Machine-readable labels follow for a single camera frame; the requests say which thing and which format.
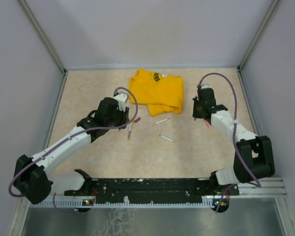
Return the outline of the white yellow whiteboard marker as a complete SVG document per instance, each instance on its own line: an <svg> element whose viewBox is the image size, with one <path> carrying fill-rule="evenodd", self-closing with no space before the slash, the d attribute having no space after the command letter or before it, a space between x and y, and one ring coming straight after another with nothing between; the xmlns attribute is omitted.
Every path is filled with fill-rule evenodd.
<svg viewBox="0 0 295 236"><path fill-rule="evenodd" d="M130 124L129 124L128 134L127 134L127 140L128 140L128 141L130 140L131 132L132 132L132 126L130 126Z"/></svg>

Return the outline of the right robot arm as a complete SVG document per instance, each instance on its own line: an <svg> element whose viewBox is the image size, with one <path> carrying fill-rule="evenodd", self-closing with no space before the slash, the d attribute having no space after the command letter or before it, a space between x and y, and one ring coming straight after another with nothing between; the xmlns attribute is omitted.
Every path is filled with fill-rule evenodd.
<svg viewBox="0 0 295 236"><path fill-rule="evenodd" d="M235 157L232 167L211 173L210 190L222 194L227 184L247 183L275 174L271 140L258 136L235 120L224 105L217 105L214 91L204 85L197 89L193 98L193 118L203 119L217 128L234 145Z"/></svg>

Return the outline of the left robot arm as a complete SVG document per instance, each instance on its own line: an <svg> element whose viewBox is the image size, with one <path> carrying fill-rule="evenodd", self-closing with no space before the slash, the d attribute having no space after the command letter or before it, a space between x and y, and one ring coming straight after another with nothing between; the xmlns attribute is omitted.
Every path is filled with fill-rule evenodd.
<svg viewBox="0 0 295 236"><path fill-rule="evenodd" d="M59 175L53 172L75 152L106 134L109 128L125 128L129 123L129 108L126 106L128 99L125 93L105 97L96 110L80 120L59 141L31 157L19 157L13 186L34 205L54 193L89 194L92 191L92 182L85 172L75 170Z"/></svg>

